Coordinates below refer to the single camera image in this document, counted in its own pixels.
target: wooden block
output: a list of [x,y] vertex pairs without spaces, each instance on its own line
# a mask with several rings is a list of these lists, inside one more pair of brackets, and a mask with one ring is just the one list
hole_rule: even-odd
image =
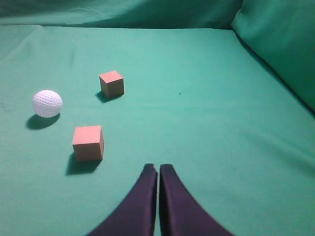
[[102,92],[108,98],[125,93],[124,78],[116,70],[101,74],[99,81]]
[[102,160],[104,154],[102,127],[76,127],[72,145],[77,161]]

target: green cloth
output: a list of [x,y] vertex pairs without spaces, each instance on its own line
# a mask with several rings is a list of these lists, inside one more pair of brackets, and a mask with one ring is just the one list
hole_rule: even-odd
[[[145,163],[173,164],[237,236],[314,236],[314,117],[232,30],[5,26],[0,45],[1,236],[85,235]],[[111,70],[126,93],[106,101]],[[64,104],[46,128],[43,89]],[[103,128],[97,167],[73,161],[85,125]]]
[[0,25],[230,28],[241,0],[1,0]]
[[315,0],[244,0],[232,26],[315,110]]

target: dimpled ball surface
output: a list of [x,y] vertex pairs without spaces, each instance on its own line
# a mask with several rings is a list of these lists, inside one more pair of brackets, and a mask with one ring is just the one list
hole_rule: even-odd
[[63,101],[56,92],[43,90],[34,95],[32,105],[37,115],[51,118],[59,114]]

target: wooden cube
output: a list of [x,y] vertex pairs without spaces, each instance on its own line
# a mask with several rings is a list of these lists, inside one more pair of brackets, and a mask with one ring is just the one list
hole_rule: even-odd
[[102,92],[108,98],[125,93],[124,78],[116,70],[101,74],[99,81]]
[[77,161],[102,160],[104,154],[102,127],[76,127],[72,145]]

